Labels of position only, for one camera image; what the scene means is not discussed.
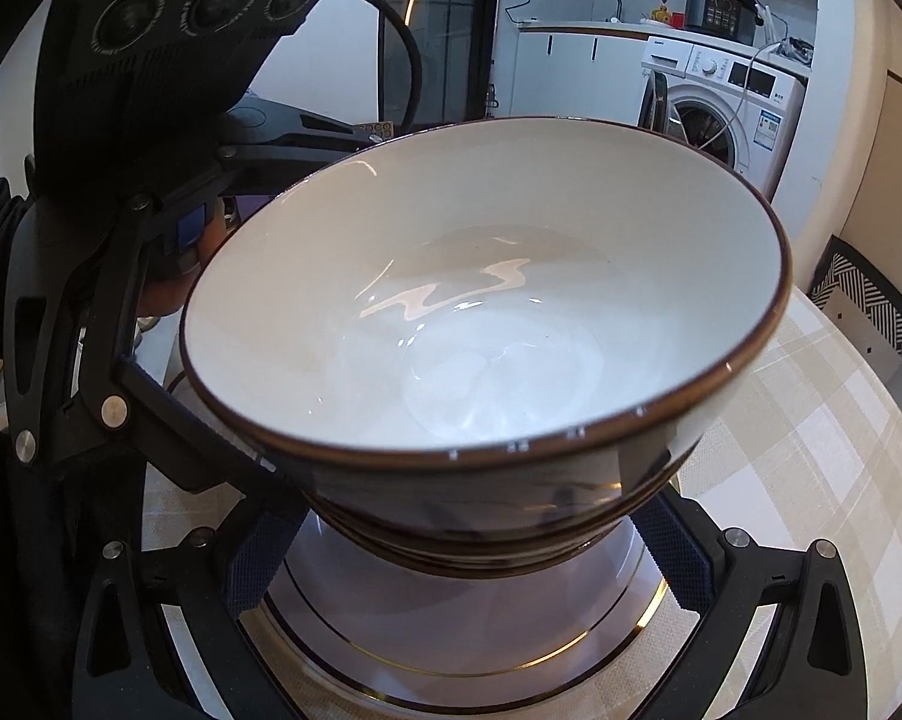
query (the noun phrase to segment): pressure cooker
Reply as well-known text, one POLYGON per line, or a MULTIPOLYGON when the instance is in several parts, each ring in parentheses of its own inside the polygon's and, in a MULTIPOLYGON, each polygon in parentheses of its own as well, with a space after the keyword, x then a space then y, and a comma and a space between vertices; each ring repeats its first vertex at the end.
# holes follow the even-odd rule
POLYGON ((688 0, 684 28, 751 46, 754 30, 764 25, 755 0, 688 0))

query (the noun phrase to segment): brown bowl rim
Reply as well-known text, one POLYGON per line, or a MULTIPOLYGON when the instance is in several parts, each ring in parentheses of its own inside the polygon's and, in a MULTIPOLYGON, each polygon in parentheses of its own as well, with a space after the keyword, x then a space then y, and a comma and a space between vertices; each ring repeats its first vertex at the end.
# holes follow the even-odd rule
MULTIPOLYGON (((242 415, 235 413, 229 409, 224 403, 219 401, 214 394, 205 386, 200 376, 192 365, 191 358, 188 355, 187 341, 185 339, 184 327, 187 322, 188 308, 191 304, 191 296, 194 294, 195 288, 200 282, 200 276, 195 279, 194 284, 188 292, 188 296, 184 303, 184 309, 181 312, 181 323, 179 324, 179 347, 181 348, 181 362, 184 371, 188 376, 191 385, 195 389, 200 399, 210 408, 222 422, 229 428, 257 442, 258 445, 264 446, 268 450, 277 450, 281 454, 290 455, 296 459, 313 461, 319 464, 330 464, 340 469, 354 470, 391 470, 391 471, 420 471, 420 472, 448 472, 464 469, 490 469, 491 467, 511 466, 512 464, 525 464, 528 461, 550 460, 567 454, 578 454, 587 450, 599 449, 608 445, 615 445, 626 437, 630 437, 646 430, 659 426, 669 420, 677 419, 683 413, 689 412, 695 405, 709 399, 710 396, 721 391, 724 386, 739 376, 745 368, 758 356, 761 350, 766 346, 774 335, 781 322, 784 313, 787 310, 790 299, 790 288, 793 281, 793 264, 790 259, 790 242, 788 242, 787 234, 780 220, 777 218, 774 210, 771 210, 771 204, 751 186, 741 175, 731 170, 730 167, 718 161, 715 157, 700 151, 697 148, 688 146, 687 143, 677 140, 657 132, 651 132, 640 127, 634 127, 632 124, 621 124, 620 122, 606 122, 602 119, 587 119, 581 117, 546 117, 546 116, 521 116, 509 117, 505 121, 521 121, 524 119, 533 119, 534 121, 553 121, 554 119, 564 119, 565 121, 581 121, 591 122, 592 124, 604 124, 608 127, 619 127, 620 129, 630 129, 644 133, 651 137, 661 138, 671 143, 677 143, 678 146, 690 148, 703 159, 710 160, 722 170, 733 175, 742 186, 750 192, 757 200, 758 205, 764 209, 771 220, 771 226, 777 236, 778 245, 781 254, 781 272, 778 279, 777 288, 774 291, 774 297, 771 298, 768 309, 764 312, 761 319, 745 338, 734 346, 731 351, 724 355, 714 365, 700 372, 693 379, 684 382, 675 389, 670 389, 663 394, 659 394, 650 401, 638 404, 622 412, 613 413, 604 418, 596 419, 581 425, 571 424, 566 428, 550 432, 541 436, 527 437, 526 439, 508 440, 507 442, 487 443, 486 445, 476 445, 469 447, 456 448, 448 446, 445 449, 430 449, 424 451, 414 450, 380 450, 349 447, 347 445, 331 445, 331 443, 310 442, 310 440, 297 439, 287 434, 279 433, 269 428, 261 427, 251 420, 244 418, 242 415)), ((405 138, 411 138, 424 132, 436 132, 440 129, 448 129, 449 127, 476 127, 480 124, 494 122, 497 119, 480 119, 477 122, 458 122, 457 124, 445 124, 442 127, 433 127, 431 129, 422 130, 419 133, 411 133, 411 135, 403 135, 400 138, 393 138, 384 143, 376 143, 359 153, 367 153, 373 148, 382 148, 389 143, 395 143, 405 138)), ((339 163, 333 163, 321 170, 317 170, 313 175, 320 172, 330 170, 339 163)), ((211 259, 217 255, 217 251, 212 255, 211 259)))

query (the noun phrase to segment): washing machine control panel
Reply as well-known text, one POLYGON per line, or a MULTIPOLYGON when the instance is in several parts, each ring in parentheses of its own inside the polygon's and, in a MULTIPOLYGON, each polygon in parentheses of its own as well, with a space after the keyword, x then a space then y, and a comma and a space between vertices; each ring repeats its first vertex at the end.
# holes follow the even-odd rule
POLYGON ((707 49, 697 49, 691 56, 691 64, 688 65, 688 76, 700 76, 710 80, 725 80, 727 69, 731 63, 731 56, 723 52, 712 52, 707 49))
POLYGON ((747 84, 747 95, 754 101, 761 98, 776 107, 786 107, 795 95, 798 81, 768 65, 755 62, 748 70, 750 60, 730 55, 721 50, 698 47, 688 63, 688 79, 699 79, 710 86, 740 95, 747 84))

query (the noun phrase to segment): bowl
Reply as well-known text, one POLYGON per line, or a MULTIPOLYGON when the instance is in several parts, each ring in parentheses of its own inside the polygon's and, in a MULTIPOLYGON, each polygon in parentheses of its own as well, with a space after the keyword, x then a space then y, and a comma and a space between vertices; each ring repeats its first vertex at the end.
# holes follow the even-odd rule
POLYGON ((277 197, 200 276, 182 359, 352 541, 515 575, 667 483, 789 289, 771 208, 705 154, 607 122, 489 119, 277 197))

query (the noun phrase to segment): tablecloth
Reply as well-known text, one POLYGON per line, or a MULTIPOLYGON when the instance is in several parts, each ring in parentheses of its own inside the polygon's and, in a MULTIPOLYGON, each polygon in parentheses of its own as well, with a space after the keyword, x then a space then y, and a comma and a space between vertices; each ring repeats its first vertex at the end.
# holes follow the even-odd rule
MULTIPOLYGON (((176 365, 173 360, 169 378, 176 365)), ((902 415, 854 347, 799 290, 679 478, 682 493, 702 503, 721 528, 744 528, 766 546, 804 550, 817 538, 837 544, 864 639, 870 717, 888 717, 902 700, 902 415)), ((235 500, 229 488, 188 495, 152 470, 145 547, 177 543, 198 525, 217 525, 235 500)), ((758 610, 708 718, 736 704, 771 615, 771 608, 758 610)), ((545 704, 507 715, 623 720, 696 621, 669 593, 641 635, 602 673, 545 704)), ((278 678, 310 717, 393 716, 331 689, 291 654, 262 608, 242 622, 267 659, 280 662, 278 678)), ((208 709, 216 706, 220 702, 209 701, 208 709)), ((222 709, 213 713, 227 716, 222 709)))

